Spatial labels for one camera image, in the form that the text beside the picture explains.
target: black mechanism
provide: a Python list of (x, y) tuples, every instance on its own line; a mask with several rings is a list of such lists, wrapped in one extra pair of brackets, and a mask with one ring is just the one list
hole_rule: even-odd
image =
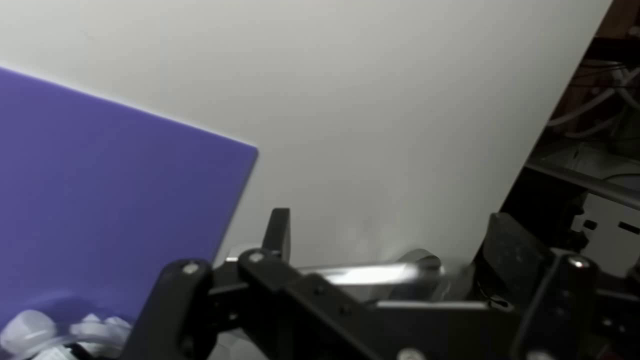
[(588, 360), (588, 338), (640, 358), (638, 268), (621, 280), (555, 255), (506, 214), (492, 218), (468, 297), (376, 304), (294, 269), (288, 218), (275, 210), (265, 245), (239, 261), (167, 266), (123, 360), (206, 360), (236, 328), (276, 360)]

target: white wall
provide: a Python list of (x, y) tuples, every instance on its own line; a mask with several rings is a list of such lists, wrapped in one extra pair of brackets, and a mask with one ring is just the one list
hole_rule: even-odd
[(0, 62), (260, 147), (226, 252), (471, 258), (608, 0), (0, 1)]

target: purple panel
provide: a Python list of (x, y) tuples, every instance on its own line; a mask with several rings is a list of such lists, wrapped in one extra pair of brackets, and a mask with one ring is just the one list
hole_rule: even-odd
[(217, 253), (257, 156), (0, 70), (0, 320), (29, 304), (135, 318), (167, 261)]

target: purple sheet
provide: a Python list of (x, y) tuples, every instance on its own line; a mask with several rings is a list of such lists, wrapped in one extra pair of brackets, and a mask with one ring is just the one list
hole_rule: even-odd
[(135, 318), (167, 261), (217, 253), (257, 153), (0, 70), (0, 322)]

